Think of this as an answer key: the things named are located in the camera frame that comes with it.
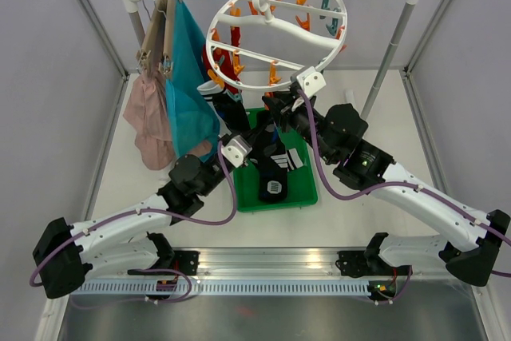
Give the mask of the black sock with blue pattern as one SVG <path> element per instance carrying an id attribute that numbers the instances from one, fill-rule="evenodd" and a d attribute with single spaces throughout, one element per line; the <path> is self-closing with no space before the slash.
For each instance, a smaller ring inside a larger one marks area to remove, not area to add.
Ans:
<path id="1" fill-rule="evenodd" d="M 256 127 L 273 123 L 265 109 L 256 114 Z M 275 152 L 270 159 L 252 160 L 259 175 L 258 199 L 264 203 L 278 203 L 287 198 L 288 174 L 304 166 L 296 148 L 287 149 L 275 126 Z"/>

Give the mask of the orange clothes peg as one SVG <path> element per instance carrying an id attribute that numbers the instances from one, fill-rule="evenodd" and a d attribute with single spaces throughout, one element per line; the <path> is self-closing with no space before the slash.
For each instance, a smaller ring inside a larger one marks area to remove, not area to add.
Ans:
<path id="1" fill-rule="evenodd" d="M 229 15 L 237 18 L 241 16 L 241 9 L 237 8 L 234 2 L 230 4 Z"/>
<path id="2" fill-rule="evenodd" d="M 234 50 L 232 52 L 232 67 L 234 74 L 238 77 L 245 69 L 245 66 L 240 63 L 240 52 Z"/>

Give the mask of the white sock with black stripes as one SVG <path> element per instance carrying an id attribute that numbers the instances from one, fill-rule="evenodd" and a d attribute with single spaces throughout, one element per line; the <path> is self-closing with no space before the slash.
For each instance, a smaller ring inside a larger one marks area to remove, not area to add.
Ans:
<path id="1" fill-rule="evenodd" d="M 203 98 L 213 98 L 215 95 L 222 94 L 225 89 L 213 80 L 206 81 L 197 87 L 198 92 Z"/>

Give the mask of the white round clip hanger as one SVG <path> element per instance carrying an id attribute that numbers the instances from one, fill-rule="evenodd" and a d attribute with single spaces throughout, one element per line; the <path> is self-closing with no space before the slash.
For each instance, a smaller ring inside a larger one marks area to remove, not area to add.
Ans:
<path id="1" fill-rule="evenodd" d="M 298 10 L 280 7 L 276 7 L 274 13 L 277 18 L 287 22 L 296 22 L 296 20 L 301 19 L 303 23 L 309 26 L 312 33 L 322 37 L 328 35 L 328 26 L 332 22 L 331 18 L 321 18 L 315 14 L 308 15 Z M 241 33 L 239 48 L 305 65 L 307 68 L 310 66 L 316 67 L 319 61 L 329 53 L 328 50 L 308 45 L 290 34 L 269 26 L 241 26 L 239 28 Z M 213 37 L 219 42 L 231 45 L 230 26 L 218 23 Z M 270 63 L 240 55 L 240 63 L 245 66 L 245 69 L 236 77 L 232 67 L 232 53 L 227 50 L 209 50 L 205 43 L 205 57 L 209 69 L 214 70 L 223 78 L 225 87 L 232 87 L 239 91 L 266 93 L 285 90 L 291 83 L 283 79 L 283 72 L 298 71 L 278 65 L 277 74 L 281 77 L 281 81 L 277 85 L 270 86 L 268 84 Z"/>

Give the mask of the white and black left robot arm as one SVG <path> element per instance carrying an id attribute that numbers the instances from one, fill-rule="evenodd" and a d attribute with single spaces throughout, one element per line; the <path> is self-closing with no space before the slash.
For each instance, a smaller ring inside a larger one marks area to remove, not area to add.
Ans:
<path id="1" fill-rule="evenodd" d="M 43 287 L 47 298 L 56 299 L 87 280 L 121 270 L 142 276 L 168 273 L 174 251 L 158 229 L 180 222 L 229 223 L 233 215 L 217 221 L 194 216 L 223 181 L 234 189 L 232 171 L 245 165 L 262 134 L 263 128 L 226 134 L 206 161 L 191 154 L 180 157 L 164 186 L 123 212 L 73 224 L 63 217 L 50 221 L 32 252 L 29 285 Z"/>

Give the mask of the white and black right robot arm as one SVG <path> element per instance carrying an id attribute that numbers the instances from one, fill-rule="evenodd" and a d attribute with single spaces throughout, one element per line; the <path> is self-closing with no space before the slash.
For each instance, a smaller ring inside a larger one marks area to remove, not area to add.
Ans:
<path id="1" fill-rule="evenodd" d="M 335 199 L 372 196 L 436 232 L 423 237 L 375 234 L 364 251 L 370 271 L 381 274 L 401 267 L 447 271 L 475 287 L 484 287 L 497 275 L 494 265 L 501 245 L 510 242 L 507 213 L 473 209 L 414 176 L 363 139 L 368 124 L 351 104 L 334 105 L 322 116 L 299 89 L 262 99 L 278 127 L 297 132 L 311 146 L 319 178 Z"/>

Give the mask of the beige clothes hanger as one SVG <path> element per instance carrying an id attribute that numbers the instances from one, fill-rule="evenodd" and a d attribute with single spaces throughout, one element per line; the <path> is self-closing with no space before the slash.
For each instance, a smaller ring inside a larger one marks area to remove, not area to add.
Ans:
<path id="1" fill-rule="evenodd" d="M 176 21 L 176 0 L 153 0 L 153 11 L 141 1 L 149 23 L 144 28 L 138 7 L 129 18 L 139 48 L 135 55 L 137 72 L 155 76 L 156 72 L 170 79 L 173 72 L 172 48 Z"/>

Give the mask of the orange peg on crossbar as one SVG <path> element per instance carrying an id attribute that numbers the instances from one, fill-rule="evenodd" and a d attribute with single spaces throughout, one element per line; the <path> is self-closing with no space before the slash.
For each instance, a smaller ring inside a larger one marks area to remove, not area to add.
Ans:
<path id="1" fill-rule="evenodd" d="M 281 77 L 277 74 L 277 64 L 279 62 L 274 60 L 270 64 L 269 76 L 268 76 L 268 84 L 270 86 L 277 85 L 281 81 Z"/>

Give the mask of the green plastic tray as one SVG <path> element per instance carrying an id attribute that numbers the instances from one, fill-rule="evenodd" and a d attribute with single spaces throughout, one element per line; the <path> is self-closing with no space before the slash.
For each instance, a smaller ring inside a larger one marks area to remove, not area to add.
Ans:
<path id="1" fill-rule="evenodd" d="M 313 205 L 318 196 L 307 143 L 296 132 L 281 132 L 266 109 L 248 110 L 252 128 L 264 127 L 248 165 L 234 171 L 240 212 Z"/>

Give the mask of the teal hanging garment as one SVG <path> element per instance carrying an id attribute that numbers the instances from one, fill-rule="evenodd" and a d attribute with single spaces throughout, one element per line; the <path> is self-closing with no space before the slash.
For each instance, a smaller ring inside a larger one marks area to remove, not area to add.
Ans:
<path id="1" fill-rule="evenodd" d="M 198 87 L 210 80 L 202 61 L 205 37 L 188 7 L 176 2 L 172 76 L 165 92 L 172 146 L 177 157 L 192 154 L 206 161 L 216 152 L 220 123 Z"/>

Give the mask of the pink hanging garment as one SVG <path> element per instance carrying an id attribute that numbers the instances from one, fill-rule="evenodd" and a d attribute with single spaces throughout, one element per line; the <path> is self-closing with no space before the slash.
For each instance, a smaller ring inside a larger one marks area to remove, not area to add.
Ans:
<path id="1" fill-rule="evenodd" d="M 164 78 L 158 71 L 146 69 L 137 76 L 123 118 L 135 129 L 134 144 L 145 167 L 160 171 L 175 158 L 168 121 Z"/>

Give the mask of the aluminium mounting rail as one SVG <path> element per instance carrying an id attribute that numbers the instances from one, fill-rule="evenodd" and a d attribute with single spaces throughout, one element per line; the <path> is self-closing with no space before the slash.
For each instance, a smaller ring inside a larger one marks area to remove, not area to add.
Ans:
<path id="1" fill-rule="evenodd" d="M 107 276 L 391 276 L 362 248 L 158 248 L 150 240 L 79 252 L 86 280 Z"/>

